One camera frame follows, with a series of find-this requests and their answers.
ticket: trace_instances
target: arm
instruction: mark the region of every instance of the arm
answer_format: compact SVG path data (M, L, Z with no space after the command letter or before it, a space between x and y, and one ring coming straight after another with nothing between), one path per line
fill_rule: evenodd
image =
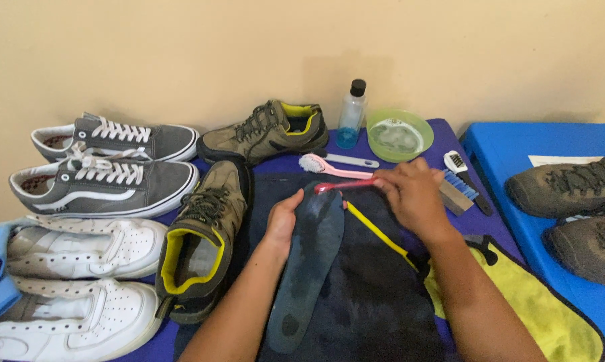
M303 195L299 190L271 210L264 238L235 283L188 343L179 362L255 360L275 287L289 256L295 225L293 210Z
M375 176L398 221L430 252L461 357L468 362L545 362L524 324L450 224L439 197L443 172L430 170L419 158Z

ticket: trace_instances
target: green bowl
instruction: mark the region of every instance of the green bowl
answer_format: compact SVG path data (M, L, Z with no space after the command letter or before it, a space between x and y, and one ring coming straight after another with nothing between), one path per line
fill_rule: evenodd
M367 142L387 162L406 162L430 148L434 131L425 119L408 111L386 108L367 116Z

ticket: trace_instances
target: black bottle cap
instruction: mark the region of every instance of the black bottle cap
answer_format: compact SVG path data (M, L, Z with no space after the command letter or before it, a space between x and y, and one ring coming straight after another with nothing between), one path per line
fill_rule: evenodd
M367 83L365 83L362 79L354 79L351 81L351 89L349 93L351 93L354 97L362 97L365 94L365 87L367 87Z

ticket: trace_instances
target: blue liquid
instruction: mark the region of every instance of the blue liquid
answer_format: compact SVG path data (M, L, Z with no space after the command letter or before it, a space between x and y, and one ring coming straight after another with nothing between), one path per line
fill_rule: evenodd
M336 138L336 144L340 148L350 149L354 147L356 145L356 142L358 141L357 129L349 127L339 128L338 135L339 136Z

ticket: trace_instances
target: white shoelace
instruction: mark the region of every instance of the white shoelace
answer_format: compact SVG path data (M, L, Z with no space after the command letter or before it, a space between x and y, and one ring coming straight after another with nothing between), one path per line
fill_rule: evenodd
M107 120L101 116L99 116L99 120L101 120L101 126L95 128L92 134L93 137L101 136L101 138L106 138L106 136L109 136L112 140L119 136L119 140L128 137L128 142L132 141L133 138L136 138L136 142L141 142L142 140L148 142L148 137L150 136L150 128L148 127L129 126Z
M126 185L135 182L136 185L141 184L143 180L143 165L137 164L120 164L112 162L113 159L121 159L124 157L145 157L150 160L150 157L137 149L129 149L127 151L117 153L108 157L98 157L85 154L85 142L77 142L71 148L72 153L68 153L66 160L68 161L68 169L76 171L72 161L81 161L81 169L76 173L75 180L86 178L92 180L96 178L101 181L116 182L121 184L126 180Z

